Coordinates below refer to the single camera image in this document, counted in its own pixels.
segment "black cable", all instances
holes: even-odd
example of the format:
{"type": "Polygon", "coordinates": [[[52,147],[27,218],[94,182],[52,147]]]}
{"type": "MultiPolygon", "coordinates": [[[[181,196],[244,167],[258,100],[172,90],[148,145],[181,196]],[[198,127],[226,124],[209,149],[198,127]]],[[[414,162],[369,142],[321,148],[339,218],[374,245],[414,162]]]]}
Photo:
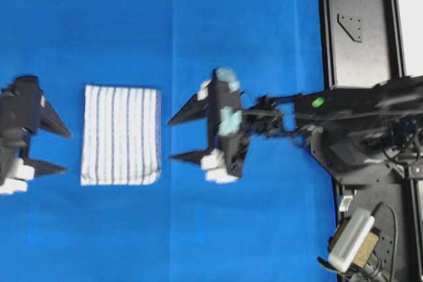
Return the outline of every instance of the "black cable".
{"type": "Polygon", "coordinates": [[[382,201],[381,203],[377,204],[375,209],[371,212],[373,217],[376,216],[377,212],[380,210],[382,206],[386,206],[392,213],[393,222],[394,222],[394,245],[392,251],[392,264],[391,264],[391,272],[389,274],[389,282],[392,282],[395,276],[395,260],[397,256],[397,244],[398,244],[398,222],[397,222],[397,214],[395,213],[394,209],[388,204],[382,201]]]}
{"type": "Polygon", "coordinates": [[[356,119],[356,118],[364,118],[364,117],[371,117],[371,116],[405,116],[405,115],[418,115],[423,114],[423,110],[421,111],[390,111],[390,112],[383,112],[383,111],[373,111],[373,112],[362,112],[357,114],[348,114],[348,115],[339,115],[339,116],[319,116],[319,115],[312,115],[312,114],[304,114],[301,112],[292,112],[292,113],[281,113],[277,110],[243,110],[244,116],[273,116],[273,117],[283,117],[283,116],[295,116],[299,119],[304,120],[316,120],[320,122],[324,121],[333,121],[333,120],[348,120],[348,119],[356,119]]]}
{"type": "Polygon", "coordinates": [[[420,140],[419,140],[419,136],[420,134],[423,132],[423,129],[421,129],[419,132],[416,131],[413,135],[413,137],[411,138],[411,140],[409,142],[407,142],[407,144],[403,147],[403,149],[401,149],[395,156],[390,157],[386,151],[384,149],[382,149],[383,154],[386,156],[386,158],[398,165],[402,165],[406,168],[408,168],[409,166],[414,166],[419,160],[420,160],[420,156],[421,156],[421,148],[420,148],[420,140]],[[398,160],[396,160],[396,158],[403,152],[404,149],[408,148],[411,143],[414,143],[414,147],[415,147],[415,151],[417,152],[416,158],[414,160],[414,162],[412,164],[409,164],[407,162],[400,162],[398,160]]]}

